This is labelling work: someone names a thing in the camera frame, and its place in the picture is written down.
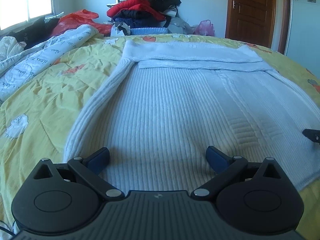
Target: pile of clothes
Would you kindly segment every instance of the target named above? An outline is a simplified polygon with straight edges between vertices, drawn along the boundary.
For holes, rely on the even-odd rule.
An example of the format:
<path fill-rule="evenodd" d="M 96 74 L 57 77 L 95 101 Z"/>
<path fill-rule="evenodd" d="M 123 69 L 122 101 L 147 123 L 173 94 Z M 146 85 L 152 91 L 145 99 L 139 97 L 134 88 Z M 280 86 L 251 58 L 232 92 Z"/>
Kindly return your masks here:
<path fill-rule="evenodd" d="M 41 42 L 47 41 L 52 36 L 59 36 L 67 30 L 74 30 L 83 24 L 95 27 L 99 33 L 110 36 L 112 25 L 99 24 L 93 21 L 99 14 L 88 10 L 79 10 L 64 16 L 64 12 L 45 18 L 40 17 L 30 26 L 18 32 L 8 32 L 0 37 L 13 37 L 15 43 L 20 43 L 24 50 L 30 49 Z"/>
<path fill-rule="evenodd" d="M 159 27 L 160 22 L 169 19 L 166 11 L 177 12 L 180 3 L 180 0 L 120 0 L 107 11 L 107 16 L 131 29 Z"/>

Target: white cloth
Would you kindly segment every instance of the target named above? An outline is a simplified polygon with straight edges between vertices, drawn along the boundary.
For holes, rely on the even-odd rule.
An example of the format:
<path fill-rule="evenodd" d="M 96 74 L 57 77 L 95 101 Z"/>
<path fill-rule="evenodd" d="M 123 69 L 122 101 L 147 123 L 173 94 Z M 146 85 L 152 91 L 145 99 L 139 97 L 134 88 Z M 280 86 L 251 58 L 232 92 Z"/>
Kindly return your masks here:
<path fill-rule="evenodd" d="M 57 15 L 44 18 L 44 23 L 49 22 L 51 19 L 58 19 L 58 18 L 61 19 L 63 16 L 64 16 L 64 12 L 61 12 L 61 13 L 59 13 L 59 14 L 57 14 Z"/>
<path fill-rule="evenodd" d="M 320 172 L 320 147 L 302 131 L 319 124 L 308 95 L 247 46 L 127 41 L 73 125 L 64 161 L 105 146 L 103 178 L 124 192 L 192 191 L 214 176 L 213 145 L 251 162 L 276 158 L 301 190 Z"/>
<path fill-rule="evenodd" d="M 164 12 L 162 12 L 162 14 L 168 15 L 170 17 L 176 17 L 177 13 L 178 13 L 178 9 L 177 8 L 167 9 Z"/>
<path fill-rule="evenodd" d="M 23 84 L 52 66 L 63 54 L 79 48 L 97 33 L 96 28 L 81 25 L 7 59 L 3 65 L 0 63 L 0 105 Z"/>
<path fill-rule="evenodd" d="M 22 52 L 24 47 L 15 37 L 5 36 L 0 40 L 0 62 Z"/>

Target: orange flower print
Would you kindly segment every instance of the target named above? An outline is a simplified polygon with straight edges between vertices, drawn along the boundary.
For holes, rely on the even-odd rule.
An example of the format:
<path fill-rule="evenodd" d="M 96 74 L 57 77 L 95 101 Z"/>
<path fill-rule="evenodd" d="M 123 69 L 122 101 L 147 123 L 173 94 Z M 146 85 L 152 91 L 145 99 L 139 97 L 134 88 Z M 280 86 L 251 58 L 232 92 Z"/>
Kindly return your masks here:
<path fill-rule="evenodd" d="M 155 42 L 156 41 L 156 37 L 152 37 L 152 36 L 144 36 L 144 37 L 142 37 L 142 39 L 144 41 L 149 41 L 149 42 Z"/>
<path fill-rule="evenodd" d="M 61 60 L 61 58 L 58 58 L 53 64 L 54 64 L 54 65 L 59 64 L 59 63 L 60 63 L 60 60 Z"/>
<path fill-rule="evenodd" d="M 77 66 L 77 67 L 74 67 L 74 68 L 70 68 L 70 69 L 67 69 L 66 71 L 63 71 L 61 74 L 64 75 L 64 74 L 68 74 L 68 73 L 76 73 L 79 69 L 82 69 L 84 67 L 84 64 L 80 65 L 80 66 Z"/>
<path fill-rule="evenodd" d="M 252 43 L 245 43 L 246 45 L 248 45 L 249 47 L 251 48 L 255 48 L 255 49 L 259 49 L 261 51 L 264 51 L 264 52 L 267 52 L 267 53 L 271 53 L 271 51 L 268 51 L 268 50 L 264 50 L 264 49 L 260 49 L 257 45 L 255 44 L 252 44 Z"/>
<path fill-rule="evenodd" d="M 308 79 L 308 82 L 317 90 L 318 93 L 320 93 L 320 86 L 318 85 L 318 83 L 315 80 Z"/>

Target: wooden door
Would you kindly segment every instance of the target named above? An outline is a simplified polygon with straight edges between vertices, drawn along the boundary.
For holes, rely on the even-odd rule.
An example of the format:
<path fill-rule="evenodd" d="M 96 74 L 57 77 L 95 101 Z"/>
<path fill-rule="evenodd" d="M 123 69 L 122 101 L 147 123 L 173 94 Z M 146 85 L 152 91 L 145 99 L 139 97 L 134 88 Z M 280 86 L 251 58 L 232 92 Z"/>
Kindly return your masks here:
<path fill-rule="evenodd" d="M 276 0 L 229 0 L 226 38 L 271 47 Z"/>

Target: door frame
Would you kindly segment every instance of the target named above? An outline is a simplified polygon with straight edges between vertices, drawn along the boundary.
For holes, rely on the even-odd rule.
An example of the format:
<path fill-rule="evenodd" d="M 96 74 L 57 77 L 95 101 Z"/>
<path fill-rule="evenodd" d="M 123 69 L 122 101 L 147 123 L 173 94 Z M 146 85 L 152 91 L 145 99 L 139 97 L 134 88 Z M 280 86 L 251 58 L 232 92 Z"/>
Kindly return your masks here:
<path fill-rule="evenodd" d="M 278 51 L 282 54 L 284 53 L 285 46 L 287 43 L 289 21 L 290 21 L 290 6 L 291 6 L 290 0 L 284 0 L 282 27 L 281 27 L 280 41 L 279 41 L 279 47 L 278 47 Z M 226 39 L 229 39 L 232 10 L 234 10 L 233 0 L 228 0 L 227 23 L 226 23 L 226 34 L 225 34 Z M 276 0 L 274 0 L 274 6 L 272 11 L 271 30 L 270 30 L 270 36 L 269 36 L 269 42 L 268 42 L 269 48 L 271 47 L 271 44 L 272 44 L 273 32 L 275 27 L 275 19 L 276 19 Z"/>
<path fill-rule="evenodd" d="M 284 54 L 287 46 L 289 25 L 290 25 L 290 11 L 291 11 L 291 0 L 283 0 L 283 12 L 282 12 L 282 26 L 280 33 L 280 41 L 278 52 Z"/>

